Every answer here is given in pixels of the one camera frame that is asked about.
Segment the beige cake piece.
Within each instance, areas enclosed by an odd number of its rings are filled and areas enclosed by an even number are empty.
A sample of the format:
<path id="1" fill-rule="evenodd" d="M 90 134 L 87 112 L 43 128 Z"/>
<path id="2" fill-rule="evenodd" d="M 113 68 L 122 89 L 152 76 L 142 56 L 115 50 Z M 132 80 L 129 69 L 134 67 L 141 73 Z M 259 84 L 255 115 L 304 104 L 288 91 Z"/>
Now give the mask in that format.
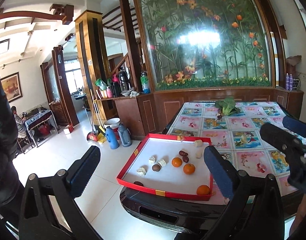
<path id="1" fill-rule="evenodd" d="M 147 170 L 144 167 L 140 167 L 140 168 L 137 168 L 136 172 L 139 176 L 143 177 L 146 175 Z"/>
<path id="2" fill-rule="evenodd" d="M 202 147 L 203 146 L 203 141 L 202 140 L 195 140 L 194 141 L 194 146 L 195 147 Z"/>
<path id="3" fill-rule="evenodd" d="M 159 163 L 159 165 L 160 165 L 161 167 L 164 167 L 164 166 L 167 165 L 167 163 L 166 163 L 166 161 L 165 161 L 164 159 L 160 159 L 160 160 L 158 161 L 158 163 Z"/>
<path id="4" fill-rule="evenodd" d="M 155 164 L 156 163 L 156 158 L 154 156 L 150 157 L 149 158 L 149 163 L 152 164 L 152 165 Z"/>
<path id="5" fill-rule="evenodd" d="M 196 158 L 200 159 L 202 157 L 203 153 L 202 152 L 197 152 L 196 153 Z"/>

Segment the orange tangerine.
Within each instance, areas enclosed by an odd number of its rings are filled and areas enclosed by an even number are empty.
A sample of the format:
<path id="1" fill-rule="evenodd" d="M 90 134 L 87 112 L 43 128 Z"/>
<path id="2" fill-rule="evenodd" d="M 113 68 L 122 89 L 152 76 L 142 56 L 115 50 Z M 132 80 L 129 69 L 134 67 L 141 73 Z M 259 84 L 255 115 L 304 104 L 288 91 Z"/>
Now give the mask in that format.
<path id="1" fill-rule="evenodd" d="M 200 185 L 196 190 L 196 194 L 199 196 L 210 195 L 211 189 L 208 185 Z"/>
<path id="2" fill-rule="evenodd" d="M 182 163 L 183 163 L 183 161 L 182 161 L 182 159 L 179 158 L 179 157 L 175 157 L 175 158 L 173 158 L 172 161 L 171 161 L 171 164 L 172 164 L 173 167 L 181 167 L 181 166 L 182 166 Z"/>
<path id="3" fill-rule="evenodd" d="M 183 167 L 183 172 L 187 175 L 191 175 L 196 171 L 196 167 L 193 164 L 185 164 Z"/>

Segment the dark red date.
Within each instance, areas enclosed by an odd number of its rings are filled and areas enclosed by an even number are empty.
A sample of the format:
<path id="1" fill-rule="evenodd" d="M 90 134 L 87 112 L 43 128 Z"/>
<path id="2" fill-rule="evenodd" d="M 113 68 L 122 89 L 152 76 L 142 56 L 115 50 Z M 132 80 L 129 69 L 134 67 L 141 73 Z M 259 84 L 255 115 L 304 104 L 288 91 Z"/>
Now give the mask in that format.
<path id="1" fill-rule="evenodd" d="M 182 159 L 183 159 L 183 161 L 184 161 L 185 163 L 188 163 L 188 162 L 189 162 L 189 158 L 188 158 L 187 155 L 186 155 L 186 156 L 183 156 Z"/>
<path id="2" fill-rule="evenodd" d="M 179 151 L 178 153 L 180 156 L 184 157 L 184 156 L 188 156 L 188 153 L 185 151 Z"/>

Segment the brown round fruit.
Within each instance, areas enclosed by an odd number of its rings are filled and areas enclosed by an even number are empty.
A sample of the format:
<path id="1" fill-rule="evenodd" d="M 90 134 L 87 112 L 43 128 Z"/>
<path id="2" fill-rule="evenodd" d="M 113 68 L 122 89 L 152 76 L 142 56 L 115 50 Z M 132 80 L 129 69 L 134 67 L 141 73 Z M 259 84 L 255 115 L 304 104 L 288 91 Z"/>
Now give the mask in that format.
<path id="1" fill-rule="evenodd" d="M 159 172 L 159 171 L 161 170 L 161 166 L 160 166 L 159 164 L 154 164 L 154 165 L 152 166 L 152 170 L 153 170 L 154 172 Z"/>

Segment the orange tangerine in box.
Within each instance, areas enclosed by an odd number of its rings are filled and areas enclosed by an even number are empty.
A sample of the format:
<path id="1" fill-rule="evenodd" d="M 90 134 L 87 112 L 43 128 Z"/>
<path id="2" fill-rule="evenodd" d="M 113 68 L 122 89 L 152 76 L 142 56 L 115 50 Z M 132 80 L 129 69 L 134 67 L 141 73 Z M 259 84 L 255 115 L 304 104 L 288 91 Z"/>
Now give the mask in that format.
<path id="1" fill-rule="evenodd" d="M 183 161 L 182 161 L 182 159 L 179 158 L 179 157 L 175 157 L 175 158 L 173 158 L 172 161 L 171 161 L 171 164 L 172 164 L 173 167 L 181 167 L 181 166 L 182 166 L 182 163 L 183 163 Z"/>
<path id="2" fill-rule="evenodd" d="M 196 190 L 196 194 L 199 196 L 210 195 L 211 189 L 208 185 L 200 185 Z"/>

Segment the blue thermos flask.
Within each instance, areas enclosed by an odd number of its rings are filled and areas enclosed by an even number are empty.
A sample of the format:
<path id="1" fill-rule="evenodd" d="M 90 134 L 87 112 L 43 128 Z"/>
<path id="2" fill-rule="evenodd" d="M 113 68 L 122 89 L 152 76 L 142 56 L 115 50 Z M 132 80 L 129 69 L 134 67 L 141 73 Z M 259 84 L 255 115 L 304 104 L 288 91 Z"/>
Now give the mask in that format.
<path id="1" fill-rule="evenodd" d="M 115 150 L 119 147 L 119 143 L 114 133 L 114 130 L 111 129 L 110 126 L 107 126 L 106 128 L 105 137 L 106 137 L 106 140 L 109 142 L 109 146 L 112 150 Z"/>

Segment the red white shallow box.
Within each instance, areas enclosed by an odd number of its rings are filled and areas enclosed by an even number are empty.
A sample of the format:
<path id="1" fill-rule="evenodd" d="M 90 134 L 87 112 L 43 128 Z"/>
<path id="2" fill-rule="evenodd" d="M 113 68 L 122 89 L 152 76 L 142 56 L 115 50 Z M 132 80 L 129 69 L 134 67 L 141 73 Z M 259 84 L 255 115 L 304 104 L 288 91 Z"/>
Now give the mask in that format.
<path id="1" fill-rule="evenodd" d="M 194 141 L 202 140 L 202 147 L 195 147 Z M 133 151 L 128 161 L 116 177 L 120 185 L 153 194 L 174 199 L 208 201 L 212 197 L 213 177 L 204 163 L 203 155 L 196 158 L 197 152 L 204 152 L 211 145 L 210 138 L 182 137 L 165 134 L 148 134 L 137 148 Z M 185 163 L 181 167 L 173 167 L 171 161 L 175 157 L 182 159 L 178 153 L 188 153 L 190 164 L 196 167 L 196 171 L 187 175 L 183 172 Z M 149 158 L 154 156 L 156 163 L 164 159 L 166 166 L 161 167 L 159 172 L 152 170 Z M 147 170 L 145 176 L 137 174 L 137 168 L 144 167 Z M 208 185 L 211 189 L 210 195 L 199 196 L 196 190 L 200 185 Z"/>

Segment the small side table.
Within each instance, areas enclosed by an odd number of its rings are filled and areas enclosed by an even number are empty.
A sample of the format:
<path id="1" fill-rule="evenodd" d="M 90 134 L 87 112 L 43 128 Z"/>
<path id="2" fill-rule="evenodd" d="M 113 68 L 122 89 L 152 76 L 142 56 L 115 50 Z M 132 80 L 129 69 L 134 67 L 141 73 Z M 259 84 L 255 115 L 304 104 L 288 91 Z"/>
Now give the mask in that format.
<path id="1" fill-rule="evenodd" d="M 40 113 L 37 113 L 36 115 L 28 118 L 24 123 L 31 139 L 34 142 L 35 147 L 38 147 L 38 143 L 37 143 L 37 141 L 35 140 L 35 138 L 32 134 L 32 130 L 35 127 L 37 127 L 40 124 L 42 124 L 44 122 L 47 122 L 47 121 L 50 121 L 52 126 L 55 128 L 56 133 L 59 133 L 58 132 L 58 124 L 56 123 L 55 116 L 54 116 L 54 114 L 51 110 L 41 111 Z"/>

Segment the small nuts pile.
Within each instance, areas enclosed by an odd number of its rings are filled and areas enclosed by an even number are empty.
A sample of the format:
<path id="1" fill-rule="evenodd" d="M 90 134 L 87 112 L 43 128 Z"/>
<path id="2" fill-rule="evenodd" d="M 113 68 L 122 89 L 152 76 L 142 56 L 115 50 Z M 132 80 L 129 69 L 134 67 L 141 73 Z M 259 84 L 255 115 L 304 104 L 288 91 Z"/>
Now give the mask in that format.
<path id="1" fill-rule="evenodd" d="M 224 116 L 224 114 L 222 113 L 222 110 L 218 109 L 218 111 L 217 111 L 217 119 L 221 120 L 223 116 Z"/>

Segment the grey thermos flask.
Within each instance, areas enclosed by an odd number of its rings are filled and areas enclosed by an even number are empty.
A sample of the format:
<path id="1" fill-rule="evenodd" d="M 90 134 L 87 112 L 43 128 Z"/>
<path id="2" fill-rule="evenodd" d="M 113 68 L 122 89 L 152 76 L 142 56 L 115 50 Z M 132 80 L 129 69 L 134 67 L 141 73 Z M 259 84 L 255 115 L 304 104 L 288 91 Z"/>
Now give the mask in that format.
<path id="1" fill-rule="evenodd" d="M 129 129 L 125 127 L 123 123 L 119 124 L 118 134 L 120 137 L 120 141 L 124 147 L 129 147 L 132 145 Z"/>

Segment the purple spray bottle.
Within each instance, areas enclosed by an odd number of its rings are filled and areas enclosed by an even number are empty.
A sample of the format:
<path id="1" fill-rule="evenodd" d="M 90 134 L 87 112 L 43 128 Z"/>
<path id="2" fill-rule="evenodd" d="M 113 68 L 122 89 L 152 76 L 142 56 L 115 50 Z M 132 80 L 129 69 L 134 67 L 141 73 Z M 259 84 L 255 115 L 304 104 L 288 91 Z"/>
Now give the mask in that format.
<path id="1" fill-rule="evenodd" d="M 293 76 L 292 74 L 289 75 L 289 86 L 288 86 L 288 90 L 292 91 L 293 90 Z"/>
<path id="2" fill-rule="evenodd" d="M 288 73 L 285 76 L 285 89 L 289 90 L 289 74 Z"/>

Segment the white basin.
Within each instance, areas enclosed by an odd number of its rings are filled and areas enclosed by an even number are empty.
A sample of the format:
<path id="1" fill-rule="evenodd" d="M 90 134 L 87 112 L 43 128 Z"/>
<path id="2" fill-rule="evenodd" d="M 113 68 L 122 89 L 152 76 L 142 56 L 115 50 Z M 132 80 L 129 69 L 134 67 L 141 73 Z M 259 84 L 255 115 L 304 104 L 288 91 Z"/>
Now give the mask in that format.
<path id="1" fill-rule="evenodd" d="M 110 127 L 111 129 L 115 129 L 118 128 L 118 126 L 120 125 L 120 119 L 119 118 L 111 118 L 109 120 L 106 120 L 104 122 L 104 127 Z"/>

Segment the green leafy vegetable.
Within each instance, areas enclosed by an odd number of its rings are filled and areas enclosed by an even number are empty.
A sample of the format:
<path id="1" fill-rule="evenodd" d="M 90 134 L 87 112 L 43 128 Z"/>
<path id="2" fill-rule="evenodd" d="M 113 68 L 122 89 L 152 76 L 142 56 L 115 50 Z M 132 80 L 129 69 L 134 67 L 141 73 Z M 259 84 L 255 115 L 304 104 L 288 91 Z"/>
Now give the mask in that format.
<path id="1" fill-rule="evenodd" d="M 217 100 L 215 102 L 215 107 L 220 109 L 221 113 L 225 116 L 230 116 L 241 112 L 241 110 L 236 107 L 236 102 L 233 97 Z"/>

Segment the seated person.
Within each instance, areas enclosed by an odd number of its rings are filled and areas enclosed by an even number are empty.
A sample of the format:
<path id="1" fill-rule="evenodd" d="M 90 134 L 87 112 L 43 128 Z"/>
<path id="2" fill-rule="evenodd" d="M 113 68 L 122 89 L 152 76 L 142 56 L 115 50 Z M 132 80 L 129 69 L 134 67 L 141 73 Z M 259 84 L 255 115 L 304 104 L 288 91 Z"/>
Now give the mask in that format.
<path id="1" fill-rule="evenodd" d="M 24 139 L 25 137 L 29 137 L 29 133 L 27 131 L 27 128 L 25 126 L 25 120 L 21 119 L 19 115 L 17 114 L 17 109 L 15 106 L 11 107 L 11 111 L 14 115 L 17 130 L 18 130 L 18 138 Z"/>

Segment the black kettle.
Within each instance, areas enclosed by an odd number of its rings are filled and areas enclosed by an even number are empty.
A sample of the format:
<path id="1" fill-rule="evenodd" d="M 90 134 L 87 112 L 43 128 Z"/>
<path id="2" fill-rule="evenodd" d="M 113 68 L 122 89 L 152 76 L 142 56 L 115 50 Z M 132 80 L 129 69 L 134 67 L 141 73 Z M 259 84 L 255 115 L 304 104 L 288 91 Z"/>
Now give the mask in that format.
<path id="1" fill-rule="evenodd" d="M 118 78 L 120 81 L 121 91 L 124 92 L 124 91 L 129 90 L 129 80 L 128 80 L 127 72 L 125 72 L 124 70 L 119 71 Z"/>

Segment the framed painting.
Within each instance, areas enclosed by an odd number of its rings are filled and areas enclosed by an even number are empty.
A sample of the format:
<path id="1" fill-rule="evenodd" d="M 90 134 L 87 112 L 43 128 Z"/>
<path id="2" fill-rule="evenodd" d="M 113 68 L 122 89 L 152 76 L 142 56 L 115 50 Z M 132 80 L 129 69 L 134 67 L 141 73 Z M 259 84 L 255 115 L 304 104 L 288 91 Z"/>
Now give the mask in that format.
<path id="1" fill-rule="evenodd" d="M 13 102 L 23 96 L 19 72 L 1 78 L 1 84 L 8 102 Z"/>

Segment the green soda bottle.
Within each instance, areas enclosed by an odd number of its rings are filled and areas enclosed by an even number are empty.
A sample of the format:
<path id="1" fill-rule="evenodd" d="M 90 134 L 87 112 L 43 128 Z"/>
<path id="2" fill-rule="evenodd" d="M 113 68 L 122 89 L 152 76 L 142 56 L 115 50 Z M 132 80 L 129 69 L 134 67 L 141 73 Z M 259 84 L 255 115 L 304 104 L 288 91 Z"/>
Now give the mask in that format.
<path id="1" fill-rule="evenodd" d="M 141 72 L 141 84 L 142 84 L 143 93 L 150 94 L 151 91 L 150 91 L 149 79 L 146 71 Z"/>

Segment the flower bamboo glass panel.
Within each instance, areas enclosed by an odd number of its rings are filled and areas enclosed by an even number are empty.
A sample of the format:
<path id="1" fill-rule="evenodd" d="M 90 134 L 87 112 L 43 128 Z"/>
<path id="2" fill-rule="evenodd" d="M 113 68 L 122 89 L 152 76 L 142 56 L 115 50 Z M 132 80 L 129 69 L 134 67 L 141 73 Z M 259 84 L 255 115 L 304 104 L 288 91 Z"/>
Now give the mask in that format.
<path id="1" fill-rule="evenodd" d="M 156 90 L 269 87 L 255 0 L 138 0 Z"/>

